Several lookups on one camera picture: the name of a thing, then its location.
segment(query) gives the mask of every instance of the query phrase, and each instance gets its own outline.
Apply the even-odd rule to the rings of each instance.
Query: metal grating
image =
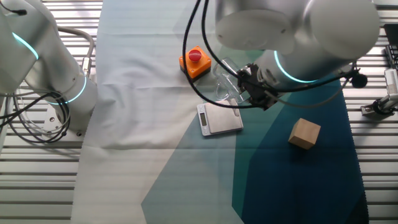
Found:
[[[396,0],[374,2],[382,24],[398,23]],[[81,29],[96,39],[102,1],[46,0],[44,3],[60,26]],[[81,62],[88,43],[73,35],[60,35]],[[387,44],[381,29],[376,46],[358,61],[361,71],[369,77],[367,87],[357,90],[348,85],[344,90],[371,224],[398,223],[398,115],[375,122],[362,117],[359,108],[387,95],[384,71],[388,63],[383,53]],[[92,74],[96,72],[95,65],[94,59]],[[46,110],[47,103],[41,101],[29,110],[29,117],[43,124]],[[21,124],[15,122],[15,125],[24,131]],[[0,155],[0,223],[69,224],[80,150],[81,142],[30,145],[9,130]]]
[[[394,92],[395,93],[398,93],[398,86],[397,86],[397,78],[396,78],[396,75],[395,75],[395,73],[394,72],[391,72],[391,74],[392,74],[392,82],[393,82],[393,85],[394,85]]]

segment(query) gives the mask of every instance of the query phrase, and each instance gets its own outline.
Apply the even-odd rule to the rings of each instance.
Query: black cable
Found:
[[[216,105],[216,106],[220,106],[223,108],[232,108],[232,109],[248,109],[248,108],[257,108],[257,106],[254,105],[249,105],[249,106],[230,106],[230,105],[224,105],[221,103],[217,103],[214,102],[210,99],[208,99],[207,97],[205,97],[202,93],[200,93],[200,91],[196,88],[196,86],[193,84],[189,74],[188,74],[188,70],[187,68],[187,59],[186,59],[186,53],[187,53],[187,40],[188,40],[188,34],[189,34],[189,30],[191,29],[191,25],[193,22],[193,18],[195,17],[195,14],[197,13],[197,10],[199,8],[200,5],[200,1],[198,0],[197,3],[195,4],[195,7],[193,8],[192,14],[189,18],[188,24],[187,24],[187,28],[185,29],[185,34],[184,34],[184,39],[183,39],[183,44],[182,44],[182,60],[183,60],[183,65],[184,65],[184,74],[187,77],[187,80],[190,84],[190,86],[192,87],[193,91],[195,91],[195,93],[202,98],[203,100],[211,103],[212,105]]]
[[[18,16],[24,16],[24,15],[27,14],[27,11],[26,11],[25,9],[12,10],[12,9],[7,8],[6,6],[4,6],[4,5],[2,4],[1,0],[0,0],[0,6],[2,6],[5,10],[7,10],[7,11],[9,11],[9,12],[18,14]]]
[[[21,113],[23,113],[24,111],[28,110],[29,108],[31,108],[32,106],[34,106],[36,103],[38,103],[40,100],[43,100],[44,98],[50,96],[51,93],[47,93],[39,98],[37,98],[36,100],[34,100],[33,102],[31,102],[30,104],[28,104],[25,108],[12,113],[12,114],[5,114],[4,116],[0,116],[0,119],[4,119],[6,118],[7,121],[3,122],[2,124],[0,124],[0,128],[4,127],[5,125],[9,124],[13,119],[17,118],[18,115],[20,115]]]
[[[209,4],[209,0],[205,0],[205,5],[203,7],[203,14],[202,14],[202,19],[201,19],[201,33],[202,33],[203,41],[205,42],[206,48],[209,51],[210,55],[214,58],[214,60],[221,67],[223,67],[223,69],[225,69],[229,74],[231,74],[233,77],[237,78],[241,82],[248,83],[252,86],[261,88],[263,90],[276,91],[279,93],[293,93],[293,92],[297,92],[297,91],[311,90],[313,88],[320,87],[320,86],[326,85],[328,83],[334,82],[336,80],[339,80],[340,78],[351,78],[353,75],[356,75],[355,71],[350,71],[349,73],[346,73],[344,75],[341,75],[341,76],[338,76],[335,78],[331,78],[329,80],[325,80],[324,82],[319,82],[319,83],[315,83],[312,85],[308,85],[308,86],[304,86],[304,87],[300,87],[300,88],[294,88],[294,89],[275,89],[274,87],[271,87],[271,86],[267,85],[266,83],[265,84],[267,85],[267,87],[250,82],[250,81],[240,77],[239,75],[235,74],[233,71],[231,71],[231,69],[228,68],[226,65],[224,65],[224,63],[222,63],[221,60],[217,57],[217,55],[212,51],[210,44],[207,40],[207,36],[206,36],[206,13],[207,13],[208,4]]]
[[[6,100],[4,101],[4,104],[2,105],[4,107],[4,114],[7,114],[7,107],[8,107],[7,104],[8,104],[8,98],[6,97]]]
[[[58,99],[57,99],[57,98],[58,98],[57,96],[52,95],[52,97],[55,98],[55,100],[57,101],[57,103],[60,105],[60,108],[61,108],[61,111],[62,111],[62,114],[63,114],[63,119],[66,120],[67,114],[66,114],[66,112],[65,112],[65,110],[64,110],[64,108],[63,108],[63,105],[66,105],[66,104],[63,104],[60,100],[58,100]],[[16,99],[15,97],[14,97],[13,99],[14,99],[14,106],[15,106],[15,109],[18,110],[18,107],[17,107],[17,99]],[[23,126],[26,128],[26,130],[30,133],[30,135],[32,135],[34,138],[36,138],[36,139],[38,140],[38,141],[32,141],[32,140],[30,140],[30,139],[24,138],[23,136],[20,136],[19,133],[12,127],[12,124],[10,124],[10,127],[11,127],[11,129],[15,132],[15,134],[18,135],[20,138],[22,138],[23,140],[25,140],[25,141],[27,141],[27,142],[31,142],[31,143],[53,143],[53,142],[59,141],[59,140],[63,137],[63,136],[61,136],[60,138],[58,138],[59,135],[61,135],[61,134],[63,133],[63,130],[65,129],[65,126],[62,126],[62,128],[61,128],[59,131],[56,132],[56,135],[55,135],[54,137],[52,137],[52,138],[50,138],[50,139],[48,139],[48,140],[44,140],[44,139],[41,139],[41,138],[37,137],[37,136],[29,129],[29,127],[26,126],[24,120],[23,120],[22,117],[21,117],[21,114],[18,116],[18,118],[19,118],[20,122],[22,123],[22,125],[23,125]]]
[[[66,118],[68,117],[68,114],[69,114],[69,107],[68,107],[68,105],[66,104],[65,99],[61,98],[61,95],[57,96],[57,95],[54,94],[54,93],[51,93],[51,97],[54,98],[54,99],[57,101],[57,103],[59,104],[59,106],[60,106],[60,108],[61,108],[61,111],[62,111],[62,114],[63,114],[63,119],[66,120]],[[17,99],[16,99],[15,97],[14,97],[13,99],[14,99],[15,109],[18,111],[18,107],[16,106],[16,104],[17,104]],[[19,133],[17,132],[17,130],[14,128],[14,126],[12,125],[12,123],[9,123],[10,128],[15,132],[15,134],[16,134],[18,137],[20,137],[21,139],[23,139],[24,141],[29,142],[29,143],[42,143],[42,144],[44,144],[44,143],[54,143],[54,142],[57,142],[57,141],[61,140],[61,138],[63,138],[64,136],[66,136],[66,133],[67,133],[67,131],[68,131],[68,129],[69,129],[69,125],[70,125],[70,119],[69,119],[69,120],[67,121],[67,123],[64,124],[64,125],[62,126],[62,128],[61,128],[59,131],[56,132],[56,135],[55,135],[54,137],[52,137],[52,138],[50,138],[50,139],[48,139],[48,140],[44,140],[44,139],[41,139],[41,138],[37,137],[37,136],[29,129],[29,127],[26,126],[24,120],[23,120],[22,117],[21,117],[21,114],[19,114],[19,115],[17,115],[17,116],[18,116],[19,120],[21,121],[22,125],[23,125],[23,126],[26,128],[26,130],[30,133],[30,135],[32,135],[32,136],[33,136],[34,138],[36,138],[36,140],[38,140],[38,141],[34,141],[34,140],[27,139],[27,138],[25,138],[24,136],[22,136],[21,134],[19,134]]]

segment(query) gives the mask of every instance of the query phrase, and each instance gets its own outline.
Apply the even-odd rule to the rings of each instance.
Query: wire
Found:
[[[183,44],[182,44],[182,60],[183,60],[183,65],[184,68],[187,68],[187,58],[186,58],[186,53],[187,53],[187,40],[188,40],[188,34],[189,34],[189,30],[191,29],[191,25],[193,22],[193,18],[195,17],[195,14],[197,13],[197,10],[199,8],[200,5],[200,1],[198,0],[197,3],[195,4],[195,7],[193,8],[192,14],[189,18],[188,24],[187,24],[187,28],[185,29],[185,34],[184,34],[184,39],[183,39]],[[196,86],[193,84],[187,69],[184,70],[184,74],[187,77],[187,80],[190,84],[190,86],[192,87],[193,91],[195,91],[195,93],[202,98],[203,100],[211,103],[212,105],[216,105],[216,106],[220,106],[223,108],[232,108],[232,109],[248,109],[248,108],[257,108],[258,106],[254,106],[254,105],[249,105],[249,106],[231,106],[231,105],[224,105],[221,103],[217,103],[214,102],[210,99],[208,99],[207,97],[205,97],[202,93],[200,93],[200,91],[196,88]]]
[[[29,95],[33,95],[33,94],[37,94],[37,93],[58,93],[55,91],[48,91],[48,90],[34,90],[32,92],[28,92],[28,93],[20,93],[20,94],[15,94],[15,93],[11,93],[11,94],[6,94],[6,93],[0,93],[0,96],[3,97],[22,97],[22,96],[29,96]]]
[[[346,79],[344,84],[342,84],[341,88],[333,96],[331,96],[329,99],[327,99],[325,101],[322,101],[321,103],[317,103],[317,104],[314,104],[314,105],[296,105],[296,104],[289,103],[289,102],[286,102],[284,100],[281,100],[280,98],[274,96],[272,93],[268,92],[267,90],[265,91],[265,93],[266,93],[267,96],[269,96],[273,100],[281,102],[281,103],[283,103],[283,104],[285,104],[287,106],[293,106],[293,107],[296,107],[296,108],[310,109],[310,108],[317,108],[319,106],[323,106],[323,105],[331,102],[332,100],[334,100],[340,94],[340,92],[343,91],[344,87],[347,85],[348,82],[349,82],[349,79]]]
[[[1,0],[0,0],[0,6],[2,6],[5,10],[7,10],[7,11],[9,11],[9,12],[18,14],[18,16],[24,16],[24,15],[27,14],[27,11],[26,11],[25,9],[12,10],[12,9],[7,8],[6,6],[4,6],[4,5],[2,4]]]
[[[34,88],[31,88],[31,87],[28,87],[28,86],[20,86],[19,89],[21,89],[21,90],[32,90],[32,92],[30,92],[30,93],[22,93],[22,94],[20,94],[20,95],[14,93],[14,94],[8,95],[8,97],[14,97],[14,96],[20,97],[20,96],[24,96],[25,94],[26,94],[26,95],[31,95],[31,94],[38,94],[38,93],[54,93],[54,94],[56,94],[56,95],[60,95],[59,97],[54,98],[54,99],[60,100],[60,99],[62,99],[62,98],[65,98],[65,99],[66,99],[66,96],[65,96],[64,94],[67,93],[67,92],[69,91],[69,90],[68,90],[68,91],[66,91],[65,93],[60,93],[60,92],[58,92],[58,91],[53,91],[53,90],[34,89]]]
[[[5,99],[0,98],[0,100],[2,101],[2,102],[0,102],[0,108],[4,107],[4,113],[7,113],[7,111],[6,111],[7,98],[5,98]]]
[[[205,5],[203,6],[203,14],[202,14],[202,19],[201,19],[201,33],[202,33],[202,37],[203,37],[203,41],[205,42],[206,48],[209,51],[210,55],[214,58],[214,60],[223,68],[225,69],[229,74],[231,74],[233,77],[237,78],[238,80],[240,80],[241,82],[244,83],[248,83],[252,86],[261,88],[263,90],[270,90],[270,91],[276,91],[279,93],[293,93],[293,92],[297,92],[297,91],[304,91],[304,90],[311,90],[313,88],[316,87],[320,87],[322,85],[326,85],[328,83],[331,83],[333,81],[339,80],[341,78],[351,78],[353,75],[356,74],[355,71],[350,71],[348,73],[345,73],[344,75],[335,77],[335,78],[331,78],[329,80],[326,80],[324,82],[319,82],[319,83],[314,83],[312,85],[308,85],[308,86],[304,86],[304,87],[300,87],[300,88],[294,88],[294,89],[276,89],[274,87],[271,87],[269,85],[267,85],[266,83],[266,87],[262,86],[262,85],[258,85],[256,83],[250,82],[249,80],[246,80],[242,77],[240,77],[239,75],[235,74],[234,71],[232,71],[230,68],[228,68],[226,65],[224,65],[224,63],[221,62],[221,60],[217,57],[217,55],[212,51],[210,44],[207,40],[207,36],[206,36],[206,13],[207,13],[207,9],[208,9],[208,4],[209,4],[209,0],[205,0]]]
[[[22,112],[24,112],[24,111],[28,110],[29,108],[31,108],[32,106],[34,106],[40,100],[43,100],[44,98],[49,97],[49,96],[51,96],[51,93],[47,93],[47,94],[37,98],[36,100],[34,100],[33,102],[29,103],[25,108],[23,108],[20,111],[16,111],[15,113],[12,113],[12,114],[5,114],[4,116],[0,116],[0,119],[10,118],[10,120],[12,120],[12,119],[16,118],[18,115],[20,115]],[[8,123],[6,121],[5,123],[0,124],[0,127],[3,127],[5,125],[7,125],[7,124]]]
[[[61,138],[63,138],[64,136],[66,136],[66,133],[67,133],[67,131],[68,131],[68,129],[69,129],[69,125],[70,125],[70,117],[68,116],[69,118],[67,118],[67,114],[69,114],[68,105],[66,104],[65,99],[63,99],[63,98],[61,98],[60,100],[58,99],[58,96],[59,96],[59,95],[56,95],[56,94],[54,94],[54,93],[51,93],[50,96],[51,96],[52,98],[56,99],[57,103],[60,105],[60,108],[61,108],[61,111],[62,111],[62,114],[63,114],[63,118],[64,118],[64,120],[67,119],[67,123],[66,123],[65,125],[62,126],[62,128],[59,130],[59,132],[55,133],[55,136],[54,136],[54,137],[52,137],[52,138],[50,138],[50,139],[48,139],[48,140],[44,140],[44,139],[41,139],[41,138],[37,137],[37,136],[26,126],[25,122],[24,122],[23,119],[22,119],[21,114],[19,114],[18,117],[19,117],[20,122],[21,122],[22,125],[26,128],[26,130],[32,135],[32,137],[36,138],[37,141],[31,140],[31,139],[27,139],[27,138],[25,138],[24,136],[22,136],[21,134],[19,134],[19,133],[17,132],[16,128],[15,128],[15,127],[13,126],[13,124],[10,122],[10,123],[9,123],[10,128],[11,128],[11,129],[15,132],[15,134],[16,134],[17,136],[19,136],[21,139],[23,139],[23,140],[25,140],[25,141],[27,141],[27,142],[30,142],[30,143],[53,143],[53,142],[57,142],[57,141],[61,140]],[[15,109],[18,111],[18,107],[17,107],[17,98],[14,97],[13,100],[14,100]]]
[[[94,39],[91,35],[87,34],[86,32],[83,32],[81,30],[73,29],[73,28],[69,28],[69,27],[58,26],[58,31],[66,32],[68,34],[79,35],[79,36],[82,36],[84,39],[86,39],[90,43],[86,57],[91,58],[91,56],[93,55],[94,46],[95,46]]]
[[[24,99],[22,97],[20,97],[20,101],[22,102],[22,106],[25,107],[25,102]],[[35,132],[39,133],[39,134],[43,134],[43,135],[52,135],[53,132],[56,132],[58,130],[60,130],[62,128],[62,126],[66,125],[66,123],[68,122],[68,120],[70,119],[70,113],[68,113],[68,117],[66,118],[65,122],[63,124],[61,124],[61,126],[59,128],[55,128],[53,130],[46,130],[42,127],[40,127],[39,125],[37,125],[36,123],[34,123],[28,116],[27,112],[24,111],[21,114],[21,118],[22,120],[26,123],[26,125],[28,125],[31,129],[33,129]]]

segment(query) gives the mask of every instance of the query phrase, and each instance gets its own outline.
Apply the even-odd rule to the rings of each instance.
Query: metal bracket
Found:
[[[258,71],[258,66],[254,64],[249,64],[246,65],[244,68],[242,68],[239,72],[238,75],[241,77],[245,78],[246,80],[251,81],[252,83],[257,83],[258,85],[263,85],[263,83],[259,82],[257,78],[257,71]],[[249,102],[252,105],[257,105],[258,107],[261,107],[264,111],[268,110],[272,105],[276,103],[275,100],[272,98],[269,98],[265,93],[264,90],[261,88],[258,88],[256,86],[250,85],[248,83],[238,81],[238,87],[240,87],[241,91],[246,91],[250,94],[250,99]],[[275,94],[276,97],[278,97],[278,93],[274,93],[270,91],[271,94]]]
[[[371,119],[375,119],[375,120],[382,120],[385,119],[389,116],[394,115],[394,112],[391,112],[389,114],[379,114],[374,110],[374,104],[371,105],[366,105],[366,106],[361,106],[361,112],[362,112],[362,116],[366,116],[368,118]]]
[[[398,60],[397,60],[397,52],[398,46],[397,45],[387,45],[385,48],[387,61],[391,68],[398,69]]]
[[[60,127],[62,123],[58,120],[57,118],[57,113],[55,112],[55,109],[49,105],[47,108],[47,112],[45,114],[45,120],[44,120],[44,129],[46,130],[53,130],[57,129]],[[45,136],[42,135],[43,139],[50,139],[53,137],[52,135]],[[74,142],[82,142],[85,138],[85,133],[79,132],[79,131],[72,131],[68,130],[67,135],[64,136],[60,141],[74,141]]]

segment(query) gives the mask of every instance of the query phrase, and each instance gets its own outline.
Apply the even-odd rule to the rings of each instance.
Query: digital scale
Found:
[[[224,105],[237,106],[235,99],[218,101]],[[211,103],[204,103],[197,106],[201,126],[201,133],[204,136],[221,134],[230,131],[243,129],[243,123],[239,109],[222,108]]]

